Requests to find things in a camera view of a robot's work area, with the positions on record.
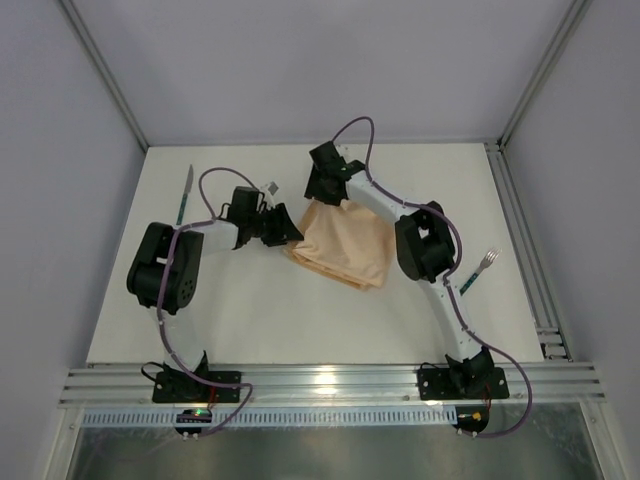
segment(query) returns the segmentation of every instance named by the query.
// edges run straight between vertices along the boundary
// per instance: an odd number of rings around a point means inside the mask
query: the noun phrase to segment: gray wall
[[[593,2],[509,146],[578,357],[640,452],[640,3]]]
[[[154,145],[495,138],[569,4],[75,2]]]
[[[0,6],[0,476],[51,447],[88,349],[142,152],[52,0]]]

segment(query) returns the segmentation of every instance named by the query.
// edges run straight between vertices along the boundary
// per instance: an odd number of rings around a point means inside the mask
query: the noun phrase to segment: black cable
[[[146,367],[147,365],[154,365],[154,366],[159,367],[159,368],[162,368],[162,365],[160,365],[158,362],[147,362],[147,363],[145,363],[144,365],[142,365],[142,366],[140,367],[140,373],[141,373],[145,378],[148,378],[148,379],[149,379],[149,380],[151,380],[153,383],[156,383],[156,379],[155,379],[155,378],[153,378],[151,375],[149,375],[149,374],[145,371],[144,367]]]

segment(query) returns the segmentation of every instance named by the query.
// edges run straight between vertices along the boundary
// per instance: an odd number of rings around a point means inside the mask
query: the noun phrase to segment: beige cloth
[[[313,200],[298,229],[304,240],[285,249],[295,262],[361,290],[384,284],[395,235],[371,210],[348,200],[339,207]]]

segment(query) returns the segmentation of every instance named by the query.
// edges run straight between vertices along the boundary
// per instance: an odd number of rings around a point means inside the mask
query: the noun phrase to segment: cable
[[[368,117],[368,116],[361,116],[361,117],[354,118],[349,123],[347,123],[344,127],[342,127],[340,130],[338,130],[338,133],[336,133],[333,136],[331,141],[335,142],[338,139],[338,137],[347,128],[349,128],[354,123],[357,123],[357,122],[360,122],[360,121],[368,122],[370,127],[371,127],[370,128],[370,134],[369,134],[369,145],[367,146],[367,153],[366,153],[366,157],[365,157],[365,161],[364,161],[365,173],[367,175],[367,180],[369,180],[371,185],[373,185],[380,193],[384,194],[386,197],[390,198],[391,200],[393,200],[393,201],[395,201],[397,203],[400,203],[402,205],[405,205],[405,206],[411,207],[411,208],[420,208],[420,209],[425,210],[426,212],[429,212],[430,214],[435,215],[436,217],[440,218],[442,221],[444,221],[447,224],[447,226],[449,227],[449,230],[451,230],[451,232],[453,233],[453,236],[456,239],[458,255],[457,255],[456,259],[455,259],[453,267],[451,267],[443,275],[442,280],[443,280],[444,285],[445,285],[445,287],[447,289],[447,292],[449,294],[449,300],[451,301],[451,304],[453,306],[453,310],[454,310],[454,312],[456,314],[458,322],[460,323],[460,326],[467,333],[467,335],[469,335],[473,340],[476,341],[476,343],[478,343],[479,345],[482,345],[483,347],[488,348],[489,350],[491,350],[491,351],[493,351],[495,353],[498,353],[498,354],[502,355],[507,360],[509,360],[509,362],[511,362],[513,364],[513,366],[516,367],[518,372],[520,372],[520,375],[522,375],[522,378],[523,378],[524,383],[525,383],[526,388],[527,388],[528,397],[527,397],[527,408],[525,409],[524,413],[522,414],[522,417],[520,418],[520,420],[518,420],[513,426],[507,428],[506,430],[503,430],[503,431],[500,431],[500,432],[493,432],[493,433],[481,433],[481,434],[478,434],[477,437],[479,437],[479,438],[499,438],[499,437],[503,437],[505,435],[509,435],[510,433],[513,433],[516,430],[518,430],[520,427],[522,427],[522,425],[524,425],[524,423],[529,418],[529,415],[531,414],[531,409],[533,407],[533,389],[531,387],[531,381],[529,380],[529,377],[527,376],[526,372],[524,371],[524,368],[522,368],[522,365],[520,365],[520,363],[518,363],[518,361],[515,358],[513,358],[511,355],[509,355],[508,353],[504,352],[503,350],[500,350],[499,348],[494,347],[493,345],[491,345],[491,344],[485,342],[484,340],[482,340],[480,337],[478,337],[474,332],[472,332],[470,330],[469,325],[467,325],[467,323],[464,321],[462,313],[460,312],[460,307],[458,306],[458,302],[456,301],[456,298],[455,298],[455,295],[454,295],[453,287],[451,286],[451,282],[449,280],[449,277],[458,269],[458,267],[460,266],[460,263],[462,262],[462,238],[460,236],[460,232],[458,231],[456,226],[453,224],[453,222],[451,220],[449,220],[449,218],[446,217],[444,214],[440,213],[438,210],[430,208],[427,205],[423,205],[423,204],[419,204],[419,203],[413,203],[413,202],[407,202],[407,201],[401,199],[400,197],[394,195],[393,193],[391,193],[390,191],[385,189],[382,185],[380,185],[378,182],[376,182],[374,180],[373,176],[371,175],[371,167],[369,165],[370,161],[371,161],[371,151],[373,150],[373,140],[374,140],[374,137],[375,137],[375,124],[373,123],[373,119],[371,117]]]
[[[146,378],[148,378],[149,380],[151,380],[153,383],[156,383],[156,379],[155,379],[155,378],[153,378],[151,375],[149,375],[149,374],[145,371],[144,367],[146,367],[147,365],[154,365],[154,366],[159,367],[159,368],[162,368],[162,365],[160,365],[158,362],[147,362],[147,363],[145,363],[144,365],[142,365],[142,366],[140,367],[140,373],[141,373],[144,377],[146,377]]]
[[[171,237],[171,243],[169,244],[169,252],[167,254],[167,263],[165,264],[164,269],[162,271],[162,280],[160,281],[160,290],[158,292],[158,302],[157,302],[157,305],[156,305],[156,315],[158,317],[158,326],[159,326],[159,330],[160,330],[160,339],[162,340],[162,344],[164,345],[165,350],[167,351],[167,353],[169,354],[171,359],[176,363],[176,365],[178,365],[178,367],[180,367],[180,370],[182,370],[192,380],[194,380],[194,381],[196,381],[198,383],[201,383],[202,385],[207,385],[209,387],[214,387],[214,388],[244,388],[244,387],[246,387],[246,388],[249,389],[249,392],[245,396],[244,400],[242,400],[240,405],[238,405],[238,407],[233,412],[231,412],[227,418],[225,418],[222,422],[220,422],[215,427],[212,427],[212,428],[208,429],[207,431],[201,433],[199,435],[199,437],[206,437],[208,435],[212,435],[212,434],[222,430],[225,425],[227,425],[231,420],[233,420],[238,415],[238,413],[240,413],[240,410],[242,410],[244,408],[244,406],[249,402],[249,399],[251,398],[251,395],[253,394],[253,384],[251,384],[251,383],[248,383],[248,382],[242,382],[242,383],[212,382],[210,380],[207,380],[207,379],[204,379],[204,378],[201,378],[201,377],[197,376],[191,370],[189,370],[189,368],[184,364],[182,359],[173,350],[173,348],[171,347],[171,344],[169,343],[169,338],[167,336],[167,331],[166,331],[166,328],[165,328],[165,325],[164,325],[164,316],[163,316],[163,313],[162,313],[162,304],[164,303],[164,296],[165,296],[166,291],[167,291],[167,283],[168,283],[168,280],[169,280],[169,269],[171,267],[171,264],[173,263],[173,257],[174,257],[174,254],[175,254],[176,245],[178,243],[178,237],[180,236],[180,234],[182,232],[184,232],[186,230],[190,230],[192,228],[199,228],[199,227],[206,227],[206,226],[209,226],[209,225],[213,225],[216,222],[216,220],[218,219],[218,217],[216,215],[216,212],[213,210],[213,207],[211,206],[211,204],[207,200],[207,197],[206,197],[206,195],[204,193],[203,184],[202,184],[204,178],[207,175],[209,175],[210,173],[213,173],[213,172],[218,172],[218,171],[225,171],[225,172],[230,172],[230,173],[233,173],[235,175],[238,175],[243,180],[245,180],[249,185],[251,185],[253,188],[256,188],[255,185],[253,184],[253,182],[251,182],[251,180],[249,180],[247,177],[245,177],[242,173],[240,173],[237,170],[234,170],[232,168],[227,168],[227,167],[210,168],[209,170],[206,170],[200,176],[200,179],[198,180],[198,187],[200,189],[200,196],[202,197],[202,200],[204,201],[207,209],[209,210],[209,213],[211,213],[211,220],[204,220],[204,221],[201,221],[201,222],[194,222],[194,223],[191,223],[191,224],[188,224],[188,225],[182,225],[181,227],[179,227],[178,229],[176,229],[173,232],[173,236]]]

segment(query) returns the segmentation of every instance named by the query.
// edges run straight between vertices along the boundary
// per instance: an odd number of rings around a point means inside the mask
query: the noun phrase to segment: teal knife
[[[187,181],[184,184],[184,192],[182,192],[182,201],[180,202],[180,211],[178,212],[178,220],[176,225],[182,225],[182,218],[184,217],[184,209],[187,206],[187,199],[189,193],[191,193],[191,186],[193,185],[193,165],[189,165],[189,173],[187,173]]]

